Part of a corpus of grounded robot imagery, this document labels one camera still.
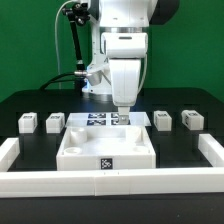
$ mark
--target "black cable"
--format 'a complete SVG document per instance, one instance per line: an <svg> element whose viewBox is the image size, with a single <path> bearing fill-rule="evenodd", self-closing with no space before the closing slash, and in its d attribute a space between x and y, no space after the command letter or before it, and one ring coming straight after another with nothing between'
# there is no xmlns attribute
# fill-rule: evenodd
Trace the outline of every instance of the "black cable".
<svg viewBox="0 0 224 224"><path fill-rule="evenodd" d="M49 85L54 84L54 83L61 83L61 82L75 82L75 79L66 79L66 80L57 80L57 81L52 81L49 82L48 85L44 86L44 89L41 90L45 90Z"/></svg>
<svg viewBox="0 0 224 224"><path fill-rule="evenodd" d="M45 90L51 83L53 83L54 81L58 80L58 79L61 79L61 78L64 78L66 76L74 76L74 73L73 72L69 72L69 73L64 73L64 74L61 74L61 75L58 75L58 76L55 76L54 78L50 79L48 82L46 82L44 85L42 85L39 90Z"/></svg>

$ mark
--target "white box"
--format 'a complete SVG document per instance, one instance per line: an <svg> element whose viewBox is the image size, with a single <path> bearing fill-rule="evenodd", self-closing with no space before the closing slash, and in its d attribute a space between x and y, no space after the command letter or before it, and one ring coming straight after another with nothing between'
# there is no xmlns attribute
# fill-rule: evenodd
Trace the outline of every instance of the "white box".
<svg viewBox="0 0 224 224"><path fill-rule="evenodd" d="M59 171L155 167L155 151L142 126L67 128L57 154Z"/></svg>
<svg viewBox="0 0 224 224"><path fill-rule="evenodd" d="M52 113L46 120L47 133L60 133L65 126L64 113Z"/></svg>
<svg viewBox="0 0 224 224"><path fill-rule="evenodd" d="M182 123L192 131L204 129L204 117L195 110L184 110L182 113Z"/></svg>
<svg viewBox="0 0 224 224"><path fill-rule="evenodd" d="M8 138L0 147L0 172L7 172L19 155L18 138Z"/></svg>
<svg viewBox="0 0 224 224"><path fill-rule="evenodd" d="M19 133L33 133L37 127L37 113L25 113L18 121Z"/></svg>
<svg viewBox="0 0 224 224"><path fill-rule="evenodd" d="M210 134L200 134L198 148L213 167L224 167L224 148Z"/></svg>
<svg viewBox="0 0 224 224"><path fill-rule="evenodd" d="M171 131L172 118L166 111L154 111L153 121L158 131Z"/></svg>

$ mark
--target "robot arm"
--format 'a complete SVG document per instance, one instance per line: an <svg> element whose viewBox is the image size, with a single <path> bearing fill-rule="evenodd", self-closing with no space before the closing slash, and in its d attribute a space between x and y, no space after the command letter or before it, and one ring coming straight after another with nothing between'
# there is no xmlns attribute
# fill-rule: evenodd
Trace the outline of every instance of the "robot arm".
<svg viewBox="0 0 224 224"><path fill-rule="evenodd" d="M75 74L89 80L84 93L112 95L120 124L128 124L130 107L137 99L141 59L148 50L148 35L143 30L149 27L160 1L79 0L76 5L78 10L83 7L89 12L93 55L87 71Z"/></svg>

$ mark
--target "white block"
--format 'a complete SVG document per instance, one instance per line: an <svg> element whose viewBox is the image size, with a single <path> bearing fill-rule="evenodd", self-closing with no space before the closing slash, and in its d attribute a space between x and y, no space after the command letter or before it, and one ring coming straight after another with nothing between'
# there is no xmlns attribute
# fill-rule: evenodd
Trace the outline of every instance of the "white block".
<svg viewBox="0 0 224 224"><path fill-rule="evenodd" d="M192 131L204 129L204 117L195 110L184 110L182 123Z"/></svg>
<svg viewBox="0 0 224 224"><path fill-rule="evenodd" d="M158 131L171 131L172 118L166 111L155 111L153 120Z"/></svg>
<svg viewBox="0 0 224 224"><path fill-rule="evenodd" d="M0 173L0 197L83 196L95 194L91 172Z"/></svg>
<svg viewBox="0 0 224 224"><path fill-rule="evenodd" d="M224 148L210 134L200 134L198 148L213 167L224 167Z"/></svg>
<svg viewBox="0 0 224 224"><path fill-rule="evenodd" d="M18 138L8 138L0 147L0 172L6 172L19 155Z"/></svg>
<svg viewBox="0 0 224 224"><path fill-rule="evenodd" d="M60 133L65 126L64 113L52 113L46 120L47 133Z"/></svg>
<svg viewBox="0 0 224 224"><path fill-rule="evenodd" d="M19 133L33 133L37 127L37 113L25 113L18 121Z"/></svg>
<svg viewBox="0 0 224 224"><path fill-rule="evenodd" d="M128 195L130 176L122 173L125 171L108 170L95 174L95 195Z"/></svg>

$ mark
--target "green backdrop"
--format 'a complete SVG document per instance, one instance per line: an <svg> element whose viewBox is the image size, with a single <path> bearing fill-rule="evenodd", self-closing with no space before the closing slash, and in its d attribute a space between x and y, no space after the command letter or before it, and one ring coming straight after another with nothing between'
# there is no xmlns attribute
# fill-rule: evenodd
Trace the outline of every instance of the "green backdrop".
<svg viewBox="0 0 224 224"><path fill-rule="evenodd" d="M57 75L54 22L64 2L0 1L0 101L15 91L38 89ZM152 26L145 87L198 87L224 101L223 12L223 0L180 0L171 21ZM89 26L79 33L87 63L91 60ZM63 16L59 43L62 72L74 71L70 28Z"/></svg>

